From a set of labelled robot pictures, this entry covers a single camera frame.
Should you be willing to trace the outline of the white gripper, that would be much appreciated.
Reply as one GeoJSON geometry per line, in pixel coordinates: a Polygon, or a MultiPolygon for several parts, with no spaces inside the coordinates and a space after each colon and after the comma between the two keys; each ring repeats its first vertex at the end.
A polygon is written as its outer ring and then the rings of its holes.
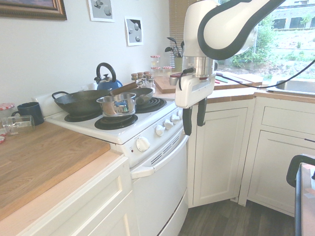
{"type": "Polygon", "coordinates": [[[175,104],[183,108],[183,126],[186,135],[191,135],[192,105],[198,103],[197,125],[204,125],[207,96],[212,94],[215,86],[215,74],[200,79],[194,74],[183,76],[176,85],[175,104]]]}

